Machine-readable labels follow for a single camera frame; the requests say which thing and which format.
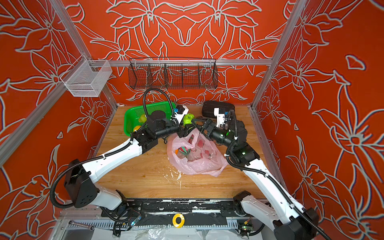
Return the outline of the green pear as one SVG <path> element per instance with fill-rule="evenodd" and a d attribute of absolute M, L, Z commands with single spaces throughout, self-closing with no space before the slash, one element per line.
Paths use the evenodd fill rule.
<path fill-rule="evenodd" d="M 190 125 L 192 123 L 192 119 L 194 119 L 195 116 L 193 114 L 186 114 L 183 118 L 183 125 Z"/>
<path fill-rule="evenodd" d="M 139 117 L 139 119 L 138 119 L 138 122 L 139 122 L 140 124 L 144 124 L 146 121 L 147 121 L 147 117 L 146 117 L 145 114 L 142 114 L 142 115 Z"/>

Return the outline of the red dragon fruit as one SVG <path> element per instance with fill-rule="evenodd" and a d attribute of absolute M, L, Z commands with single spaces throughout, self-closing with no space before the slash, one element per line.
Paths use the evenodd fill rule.
<path fill-rule="evenodd" d="M 194 139 L 194 136 L 191 136 L 188 140 L 188 143 L 191 144 L 193 142 L 193 139 Z M 191 152 L 191 149 L 188 149 L 186 147 L 180 147 L 178 148 L 175 153 L 176 154 L 182 154 L 183 156 L 185 156 L 186 158 L 189 156 Z"/>

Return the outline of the pink plastic bag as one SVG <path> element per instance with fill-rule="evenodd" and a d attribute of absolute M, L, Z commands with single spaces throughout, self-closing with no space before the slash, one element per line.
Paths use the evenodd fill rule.
<path fill-rule="evenodd" d="M 188 140 L 191 136 L 194 136 L 194 139 L 189 144 Z M 180 147 L 191 149 L 187 158 L 182 154 L 175 153 Z M 167 143 L 167 154 L 171 165 L 186 175 L 218 177 L 228 165 L 227 160 L 217 146 L 197 129 L 192 130 L 184 138 L 179 138 L 177 134 L 171 135 Z"/>

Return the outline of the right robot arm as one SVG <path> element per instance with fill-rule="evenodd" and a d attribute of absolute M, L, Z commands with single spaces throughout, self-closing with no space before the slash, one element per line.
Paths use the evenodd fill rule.
<path fill-rule="evenodd" d="M 319 215 L 306 209 L 286 191 L 268 170 L 259 154 L 247 143 L 248 132 L 234 111 L 223 117 L 224 123 L 211 119 L 192 119 L 194 127 L 208 140 L 226 146 L 224 154 L 228 164 L 243 171 L 259 188 L 269 205 L 251 194 L 240 196 L 242 210 L 270 229 L 276 240 L 312 240 L 317 234 L 329 240 L 330 236 L 319 227 Z"/>

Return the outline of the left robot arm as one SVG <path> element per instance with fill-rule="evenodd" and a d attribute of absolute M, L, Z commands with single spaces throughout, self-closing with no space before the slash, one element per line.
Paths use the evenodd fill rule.
<path fill-rule="evenodd" d="M 148 112 L 147 105 L 143 109 L 147 120 L 133 133 L 127 141 L 97 157 L 80 162 L 73 160 L 68 168 L 54 180 L 50 190 L 50 201 L 59 209 L 70 207 L 83 208 L 88 205 L 98 206 L 103 211 L 118 211 L 129 207 L 128 200 L 120 191 L 111 191 L 98 186 L 98 181 L 110 171 L 123 163 L 134 159 L 154 148 L 159 139 L 165 140 L 172 134 L 185 137 L 190 130 L 183 123 L 189 109 L 184 105 L 173 106 L 168 102 L 171 116 L 161 110 Z M 65 179 L 65 189 L 71 203 L 61 204 L 56 199 L 56 187 L 61 179 Z"/>

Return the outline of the green plastic basket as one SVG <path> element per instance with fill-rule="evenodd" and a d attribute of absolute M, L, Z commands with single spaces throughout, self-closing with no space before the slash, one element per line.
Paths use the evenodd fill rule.
<path fill-rule="evenodd" d="M 167 101 L 158 102 L 154 104 L 147 104 L 148 114 L 151 115 L 154 111 L 163 111 L 166 118 L 170 121 L 173 111 Z M 124 116 L 124 133 L 129 137 L 135 131 L 135 127 L 141 127 L 144 122 L 141 120 L 145 115 L 144 106 L 137 106 L 128 109 Z"/>

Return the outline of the yellow tape roll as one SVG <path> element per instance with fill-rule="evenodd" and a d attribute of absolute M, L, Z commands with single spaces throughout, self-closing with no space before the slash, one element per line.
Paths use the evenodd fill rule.
<path fill-rule="evenodd" d="M 181 213 L 177 213 L 173 216 L 172 219 L 173 226 L 175 228 L 182 228 L 185 224 L 185 217 Z"/>

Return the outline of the silver wrench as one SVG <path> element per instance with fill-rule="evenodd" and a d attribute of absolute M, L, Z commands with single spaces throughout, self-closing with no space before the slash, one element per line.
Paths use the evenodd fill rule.
<path fill-rule="evenodd" d="M 92 225 L 86 225 L 86 224 L 82 224 L 82 223 L 77 223 L 77 222 L 74 222 L 73 220 L 70 220 L 68 222 L 69 225 L 74 225 L 74 226 L 77 226 L 77 227 L 81 227 L 81 228 L 85 228 L 85 229 L 88 229 L 90 231 L 94 231 L 95 230 L 95 226 L 92 226 Z"/>

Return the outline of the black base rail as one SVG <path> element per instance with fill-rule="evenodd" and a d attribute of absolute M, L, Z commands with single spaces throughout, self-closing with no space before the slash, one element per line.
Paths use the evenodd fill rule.
<path fill-rule="evenodd" d="M 218 214 L 220 217 L 250 217 L 234 199 L 128 199 L 127 206 L 106 209 L 102 216 L 117 217 L 124 209 L 132 208 L 135 215 Z"/>

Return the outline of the white mesh wall basket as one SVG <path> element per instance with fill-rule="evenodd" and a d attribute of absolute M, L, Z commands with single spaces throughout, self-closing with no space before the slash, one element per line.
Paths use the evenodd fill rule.
<path fill-rule="evenodd" d="M 74 97 L 98 97 L 111 74 L 112 68 L 108 61 L 102 61 L 100 67 L 94 67 L 89 61 L 82 60 L 68 69 L 60 79 Z"/>

